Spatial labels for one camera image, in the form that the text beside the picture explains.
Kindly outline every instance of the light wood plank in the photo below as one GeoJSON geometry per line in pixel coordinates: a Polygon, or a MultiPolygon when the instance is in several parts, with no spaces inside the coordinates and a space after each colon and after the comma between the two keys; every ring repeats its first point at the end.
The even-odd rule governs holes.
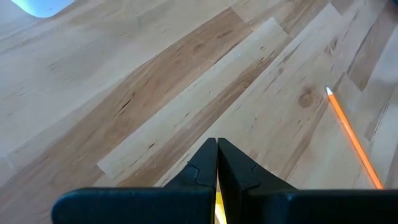
{"type": "Polygon", "coordinates": [[[4,221],[48,220],[49,210],[61,194],[92,186],[103,175],[96,166],[103,156],[250,33],[232,10],[225,10],[132,72],[0,189],[0,214],[7,214],[4,221]],[[14,194],[15,185],[21,185],[19,194],[14,194]]]}
{"type": "MultiPolygon", "coordinates": [[[[306,67],[305,71],[313,68],[319,51],[337,31],[330,21],[339,19],[335,8],[326,6],[157,185],[170,180],[210,136],[227,138],[246,154],[258,152],[256,161],[277,175],[289,173],[285,167],[290,166],[290,157],[321,111],[324,84],[338,79],[321,76],[322,72],[316,69],[310,74],[298,71],[302,67],[306,67]],[[300,96],[306,98],[302,106],[300,96]]],[[[322,59],[315,67],[330,71],[330,66],[322,59]]]]}
{"type": "MultiPolygon", "coordinates": [[[[162,166],[161,164],[164,162],[172,166],[173,159],[177,160],[179,158],[173,152],[177,150],[178,145],[185,146],[189,136],[182,138],[179,142],[175,141],[172,145],[168,146],[171,138],[174,135],[181,135],[180,130],[190,135],[196,135],[196,132],[199,131],[197,138],[203,134],[207,128],[201,131],[189,131],[189,127],[206,125],[211,114],[215,113],[214,110],[216,111],[217,108],[225,110],[240,95],[234,96],[234,91],[242,88],[242,83],[246,86],[243,90],[246,89],[256,78],[256,76],[248,78],[247,76],[251,73],[246,72],[245,74],[245,69],[254,63],[257,64],[256,66],[259,66],[258,63],[267,63],[270,60],[269,57],[275,52],[275,48],[283,43],[286,38],[287,34],[280,28],[278,23],[270,19],[269,22],[258,28],[258,30],[225,55],[223,59],[204,73],[197,81],[181,92],[176,99],[160,110],[146,124],[141,126],[140,129],[99,161],[98,165],[111,178],[117,178],[118,182],[128,178],[138,167],[143,165],[148,166],[151,164],[154,167],[150,167],[149,169],[155,170],[157,170],[158,166],[162,166]],[[228,89],[230,85],[232,85],[233,100],[229,104],[222,106],[222,101],[228,99],[230,97],[228,95],[231,94],[227,93],[224,95],[223,91],[224,89],[228,89]],[[209,114],[206,116],[203,114],[199,117],[201,119],[198,119],[197,114],[206,110],[209,110],[209,114]],[[153,157],[157,155],[157,152],[161,153],[160,157],[156,157],[155,162],[148,162],[149,159],[154,160],[153,157]]],[[[210,119],[207,126],[209,127],[213,122],[210,119]]],[[[153,175],[146,175],[146,177],[154,178],[154,176],[161,173],[162,169],[159,169],[153,175]]]]}
{"type": "Polygon", "coordinates": [[[152,3],[77,2],[56,19],[3,24],[0,67],[7,78],[0,83],[0,154],[25,147],[234,1],[152,3]]]}
{"type": "Polygon", "coordinates": [[[361,44],[349,77],[364,90],[398,22],[398,7],[389,1],[361,44]]]}

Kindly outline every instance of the white object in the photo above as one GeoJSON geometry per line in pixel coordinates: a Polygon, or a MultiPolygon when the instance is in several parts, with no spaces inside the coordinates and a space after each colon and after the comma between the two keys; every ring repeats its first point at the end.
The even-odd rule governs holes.
{"type": "Polygon", "coordinates": [[[25,12],[39,18],[52,17],[74,0],[11,0],[25,12]]]}

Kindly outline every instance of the pencil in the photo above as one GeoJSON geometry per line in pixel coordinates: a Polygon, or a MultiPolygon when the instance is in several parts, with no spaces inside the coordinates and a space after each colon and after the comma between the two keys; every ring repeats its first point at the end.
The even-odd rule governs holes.
{"type": "Polygon", "coordinates": [[[369,174],[374,186],[377,189],[383,189],[383,185],[381,184],[381,181],[377,176],[376,171],[374,170],[369,160],[369,157],[366,155],[365,150],[363,149],[361,143],[359,142],[357,136],[355,135],[355,132],[352,129],[351,125],[349,124],[347,117],[344,114],[343,110],[341,109],[341,106],[339,105],[335,95],[327,86],[326,86],[326,92],[328,93],[329,101],[333,106],[333,109],[335,109],[336,111],[337,117],[340,119],[344,127],[344,130],[347,132],[349,139],[353,143],[353,146],[356,152],[358,153],[358,156],[361,159],[363,166],[365,166],[366,172],[369,174]]]}

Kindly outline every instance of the wood knot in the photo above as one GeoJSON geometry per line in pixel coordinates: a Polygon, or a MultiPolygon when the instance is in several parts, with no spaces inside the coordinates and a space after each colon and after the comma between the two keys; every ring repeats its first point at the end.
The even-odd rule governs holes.
{"type": "Polygon", "coordinates": [[[298,99],[298,104],[303,108],[307,108],[311,106],[313,102],[314,102],[313,90],[311,88],[306,88],[304,90],[304,93],[298,99]]]}

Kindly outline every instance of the light wood strip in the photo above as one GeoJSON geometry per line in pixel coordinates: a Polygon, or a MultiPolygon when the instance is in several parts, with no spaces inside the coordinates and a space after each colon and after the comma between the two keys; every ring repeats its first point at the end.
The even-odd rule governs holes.
{"type": "MultiPolygon", "coordinates": [[[[321,111],[324,84],[334,84],[338,79],[321,76],[316,70],[310,74],[298,72],[302,67],[306,72],[312,68],[317,59],[314,54],[319,55],[338,30],[330,21],[338,19],[335,8],[326,6],[156,185],[178,173],[210,136],[227,138],[246,154],[257,151],[256,161],[280,175],[315,114],[321,111]]],[[[322,70],[331,68],[327,60],[319,60],[318,66],[322,70]]]]}
{"type": "Polygon", "coordinates": [[[6,157],[0,158],[0,187],[14,175],[15,170],[6,157]]]}
{"type": "Polygon", "coordinates": [[[332,56],[335,66],[331,72],[348,73],[366,35],[386,5],[385,0],[355,0],[343,15],[344,28],[330,42],[325,52],[332,56]]]}
{"type": "Polygon", "coordinates": [[[391,166],[387,176],[385,188],[387,189],[398,189],[398,145],[396,146],[396,152],[392,158],[391,166]]]}
{"type": "MultiPolygon", "coordinates": [[[[275,57],[275,48],[283,43],[286,37],[275,20],[266,22],[99,161],[98,165],[110,177],[119,181],[129,177],[140,166],[147,170],[147,166],[153,166],[150,169],[156,170],[154,176],[161,173],[163,167],[171,166],[172,161],[178,159],[178,155],[181,156],[178,151],[183,153],[184,148],[192,141],[191,138],[196,141],[269,65],[275,57]],[[265,43],[272,43],[272,47],[265,46],[265,43]],[[171,157],[161,162],[162,160],[157,158],[157,152],[160,158],[164,158],[165,155],[171,157]]],[[[157,180],[153,175],[145,176],[157,180]]]]}
{"type": "Polygon", "coordinates": [[[370,154],[371,162],[379,175],[380,181],[384,184],[387,181],[387,175],[391,162],[396,152],[398,139],[398,88],[395,87],[391,98],[387,102],[385,112],[380,118],[377,131],[374,134],[370,154]]]}
{"type": "Polygon", "coordinates": [[[355,0],[331,0],[330,3],[343,15],[355,0]]]}
{"type": "Polygon", "coordinates": [[[96,166],[103,156],[250,33],[228,9],[139,67],[0,189],[0,214],[8,214],[4,221],[48,220],[61,194],[93,185],[103,175],[96,166]],[[14,194],[15,185],[20,185],[19,194],[14,194]]]}
{"type": "MultiPolygon", "coordinates": [[[[24,14],[0,25],[0,67],[7,77],[0,83],[2,156],[30,144],[234,3],[151,2],[78,1],[51,19],[24,14]]],[[[46,138],[51,144],[59,136],[46,138]]]]}
{"type": "Polygon", "coordinates": [[[353,66],[348,71],[349,77],[360,90],[365,89],[388,40],[396,28],[398,22],[397,9],[398,7],[392,1],[386,4],[372,25],[372,29],[363,40],[353,66]]]}
{"type": "MultiPolygon", "coordinates": [[[[347,105],[340,99],[355,99],[360,95],[353,87],[351,80],[343,75],[336,95],[344,108],[347,105]]],[[[325,112],[288,180],[301,189],[349,189],[356,181],[361,161],[325,94],[324,98],[325,112]]]]}

